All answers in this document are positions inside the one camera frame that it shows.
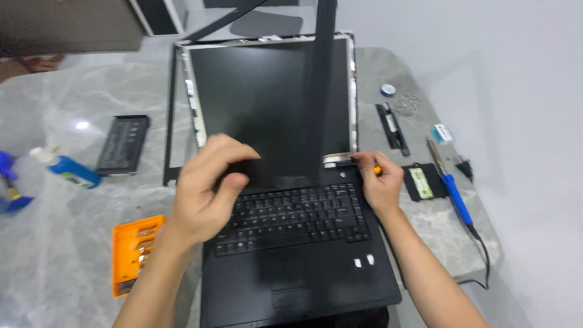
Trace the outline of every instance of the orange tray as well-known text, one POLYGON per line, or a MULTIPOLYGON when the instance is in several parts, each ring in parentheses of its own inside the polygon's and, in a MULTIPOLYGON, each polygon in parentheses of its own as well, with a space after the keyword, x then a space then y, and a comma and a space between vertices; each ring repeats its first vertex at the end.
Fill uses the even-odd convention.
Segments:
MULTIPOLYGON (((113 228, 112 247, 112 275, 111 285, 113 297, 126 296, 134 285, 140 269, 139 257, 142 251, 136 247, 140 243, 153 240, 160 227, 166 223, 164 215, 151 217, 128 224, 116 225, 113 228), (152 230, 147 235, 139 236, 152 230)), ((144 251, 149 253, 151 246, 145 247, 144 251)))

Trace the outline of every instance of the laptop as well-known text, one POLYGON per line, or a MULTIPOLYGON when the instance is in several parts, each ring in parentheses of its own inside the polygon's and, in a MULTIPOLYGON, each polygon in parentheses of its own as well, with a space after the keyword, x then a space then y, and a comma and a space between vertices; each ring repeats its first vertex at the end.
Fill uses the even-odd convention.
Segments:
POLYGON ((182 48, 198 146, 223 132, 262 156, 231 167, 250 183, 203 246, 202 328, 263 327, 401 301, 358 168, 323 165, 326 155, 358 151, 353 36, 336 33, 332 42, 318 133, 304 120, 313 48, 313 36, 182 48), (305 158, 314 149, 319 162, 305 158))

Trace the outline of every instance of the glue bottle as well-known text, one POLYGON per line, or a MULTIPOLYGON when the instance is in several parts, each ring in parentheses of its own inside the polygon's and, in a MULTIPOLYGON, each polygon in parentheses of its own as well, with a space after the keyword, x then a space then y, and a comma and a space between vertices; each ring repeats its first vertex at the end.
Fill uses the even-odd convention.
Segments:
POLYGON ((61 178, 79 185, 81 188, 93 189, 101 183, 101 177, 93 170, 63 155, 55 155, 43 148, 34 148, 30 155, 45 164, 47 169, 61 178))

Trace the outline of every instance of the marble table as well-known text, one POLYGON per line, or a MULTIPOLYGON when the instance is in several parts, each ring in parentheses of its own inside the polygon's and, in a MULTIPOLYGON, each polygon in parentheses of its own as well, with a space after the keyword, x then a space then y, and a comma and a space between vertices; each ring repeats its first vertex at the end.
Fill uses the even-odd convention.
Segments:
MULTIPOLYGON (((361 149, 379 149, 399 165, 431 162, 424 139, 439 118, 407 68, 382 48, 358 48, 356 58, 361 149), (383 101, 378 93, 382 83, 421 100, 417 114, 399 120, 409 158, 391 150, 384 137, 374 108, 383 101)), ((173 187, 161 186, 167 78, 168 65, 161 62, 26 75, 0 85, 0 149, 22 155, 15 164, 17 185, 22 194, 36 197, 17 215, 0 217, 0 326, 111 326, 123 301, 111 296, 111 230, 168 214, 174 195, 173 187), (33 147, 61 144, 61 153, 92 167, 112 116, 123 114, 152 119, 136 176, 106 178, 98 188, 82 190, 26 156, 33 147), (76 129, 80 121, 89 127, 76 129)), ((191 127, 187 104, 178 103, 171 166, 181 165, 191 152, 191 127)), ((456 155, 453 145, 439 149, 444 159, 456 155)), ((451 162, 446 165, 494 264, 501 250, 480 198, 451 162)), ((416 203, 403 188, 401 206, 456 279, 484 279, 479 248, 449 200, 416 203)), ((177 327, 198 327, 200 266, 194 256, 182 279, 177 327)))

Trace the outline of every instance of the left hand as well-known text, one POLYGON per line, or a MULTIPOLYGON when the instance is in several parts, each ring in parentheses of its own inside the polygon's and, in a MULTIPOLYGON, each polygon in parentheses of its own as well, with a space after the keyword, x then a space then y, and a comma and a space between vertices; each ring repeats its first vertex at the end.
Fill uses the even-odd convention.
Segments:
POLYGON ((198 156, 180 171, 166 230, 192 246, 213 238, 227 224, 235 200, 249 182, 242 173, 227 175, 215 194, 212 187, 230 163, 261 158, 249 145, 224 134, 208 138, 198 156))

